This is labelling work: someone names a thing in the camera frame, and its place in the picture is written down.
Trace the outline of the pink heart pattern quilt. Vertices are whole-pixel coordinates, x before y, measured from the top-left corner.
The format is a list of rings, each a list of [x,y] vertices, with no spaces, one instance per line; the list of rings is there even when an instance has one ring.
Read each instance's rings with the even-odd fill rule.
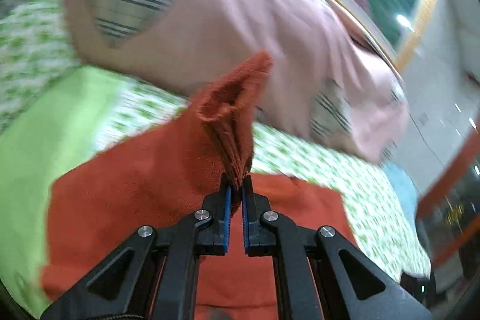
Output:
[[[259,121],[379,163],[402,139],[402,81],[324,0],[65,0],[80,58],[187,96],[272,59]]]

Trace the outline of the green checkered bed sheet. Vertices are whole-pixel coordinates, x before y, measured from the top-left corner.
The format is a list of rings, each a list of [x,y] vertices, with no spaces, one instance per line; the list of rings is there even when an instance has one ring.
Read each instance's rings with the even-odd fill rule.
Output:
[[[28,0],[1,19],[1,281],[39,317],[47,262],[50,187],[114,143],[178,115],[186,100],[79,62],[64,27],[64,0]],[[379,166],[253,126],[253,170],[288,174],[341,193],[360,249],[392,279],[428,277],[431,261]]]

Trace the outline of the light blue cloth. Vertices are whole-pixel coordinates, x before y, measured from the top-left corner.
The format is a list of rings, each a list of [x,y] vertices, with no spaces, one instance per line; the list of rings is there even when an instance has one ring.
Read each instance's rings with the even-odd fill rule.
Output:
[[[414,219],[417,207],[418,192],[406,171],[392,162],[382,165],[382,169],[391,187],[399,198],[406,218]]]

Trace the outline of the orange knitted sweater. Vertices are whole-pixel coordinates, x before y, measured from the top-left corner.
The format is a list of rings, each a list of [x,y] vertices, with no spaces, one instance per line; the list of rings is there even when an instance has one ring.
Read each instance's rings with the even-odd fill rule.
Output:
[[[168,227],[199,209],[226,172],[238,190],[253,160],[252,122],[272,60],[260,52],[200,91],[167,124],[120,142],[57,179],[47,214],[49,260],[41,287],[54,301],[134,228]],[[253,174],[256,193],[297,225],[330,225],[356,245],[338,191],[287,175]],[[200,266],[195,319],[213,309],[234,319],[277,319],[272,261],[247,257],[242,218],[229,252]]]

